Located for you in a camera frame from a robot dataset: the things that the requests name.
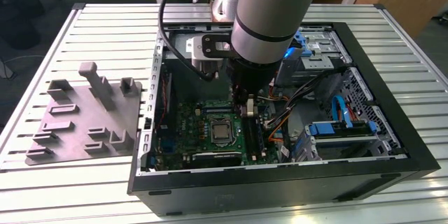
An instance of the blue latch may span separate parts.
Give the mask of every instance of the blue latch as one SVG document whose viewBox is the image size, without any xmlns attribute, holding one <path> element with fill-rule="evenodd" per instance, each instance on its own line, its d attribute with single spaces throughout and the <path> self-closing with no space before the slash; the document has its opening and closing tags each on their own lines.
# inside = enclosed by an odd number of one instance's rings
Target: blue latch
<svg viewBox="0 0 448 224">
<path fill-rule="evenodd" d="M 315 124 L 309 125 L 309 133 L 311 133 L 311 136 L 317 135 L 317 129 L 316 129 L 316 125 Z"/>
<path fill-rule="evenodd" d="M 296 32 L 295 39 L 301 44 L 301 56 L 311 57 L 313 55 L 313 52 L 308 49 L 307 38 L 301 35 L 299 31 Z"/>
<path fill-rule="evenodd" d="M 333 126 L 331 123 L 315 123 L 317 133 L 321 135 L 335 134 Z"/>
<path fill-rule="evenodd" d="M 372 130 L 372 133 L 375 134 L 379 131 L 379 128 L 376 127 L 376 123 L 373 121 L 369 121 L 369 127 Z"/>
</svg>

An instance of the wire bundle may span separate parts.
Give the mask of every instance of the wire bundle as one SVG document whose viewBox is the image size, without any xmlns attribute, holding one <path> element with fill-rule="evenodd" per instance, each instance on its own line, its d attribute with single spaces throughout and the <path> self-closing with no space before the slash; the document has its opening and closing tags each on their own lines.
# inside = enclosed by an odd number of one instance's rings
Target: wire bundle
<svg viewBox="0 0 448 224">
<path fill-rule="evenodd" d="M 283 140 L 280 138 L 273 138 L 273 134 L 275 132 L 280 129 L 281 125 L 288 121 L 288 118 L 291 116 L 291 112 L 292 109 L 295 108 L 295 106 L 297 105 L 297 101 L 307 95 L 309 94 L 315 88 L 317 87 L 320 81 L 328 77 L 332 74 L 336 73 L 343 73 L 345 70 L 348 69 L 348 66 L 344 67 L 339 67 L 336 69 L 332 70 L 327 70 L 324 72 L 321 72 L 313 79 L 311 79 L 304 85 L 300 86 L 300 88 L 295 91 L 293 95 L 291 96 L 291 98 L 287 101 L 285 107 L 283 112 L 279 114 L 279 116 L 276 116 L 268 123 L 267 125 L 269 126 L 271 124 L 273 124 L 276 121 L 280 121 L 280 123 L 277 124 L 277 126 L 275 127 L 268 141 L 269 142 L 283 142 Z"/>
</svg>

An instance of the white label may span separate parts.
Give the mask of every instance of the white label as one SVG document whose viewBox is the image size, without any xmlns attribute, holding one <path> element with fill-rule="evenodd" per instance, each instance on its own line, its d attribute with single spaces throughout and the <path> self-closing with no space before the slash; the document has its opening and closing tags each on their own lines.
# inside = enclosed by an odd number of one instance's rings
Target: white label
<svg viewBox="0 0 448 224">
<path fill-rule="evenodd" d="M 284 145 L 281 146 L 280 151 L 281 151 L 283 155 L 285 155 L 287 157 L 289 157 L 289 150 L 288 150 L 288 148 Z"/>
</svg>

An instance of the motherboard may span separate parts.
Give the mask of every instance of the motherboard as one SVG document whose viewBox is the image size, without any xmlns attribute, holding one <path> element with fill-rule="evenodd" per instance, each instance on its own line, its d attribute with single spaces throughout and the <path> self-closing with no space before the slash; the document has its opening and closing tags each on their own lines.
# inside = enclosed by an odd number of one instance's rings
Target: motherboard
<svg viewBox="0 0 448 224">
<path fill-rule="evenodd" d="M 259 123 L 269 116 L 268 104 L 260 101 Z M 267 141 L 259 124 L 259 140 Z M 247 156 L 241 118 L 233 113 L 231 101 L 179 103 L 176 134 L 156 143 L 159 170 L 211 168 L 277 163 L 276 146 L 264 146 L 264 157 Z"/>
</svg>

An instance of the robotic arm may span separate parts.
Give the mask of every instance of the robotic arm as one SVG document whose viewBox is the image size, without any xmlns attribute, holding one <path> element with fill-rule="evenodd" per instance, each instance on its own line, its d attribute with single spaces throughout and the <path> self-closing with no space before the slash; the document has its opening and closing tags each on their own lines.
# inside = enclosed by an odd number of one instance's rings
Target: robotic arm
<svg viewBox="0 0 448 224">
<path fill-rule="evenodd" d="M 228 75 L 233 100 L 247 103 L 269 83 L 312 0 L 237 0 Z"/>
</svg>

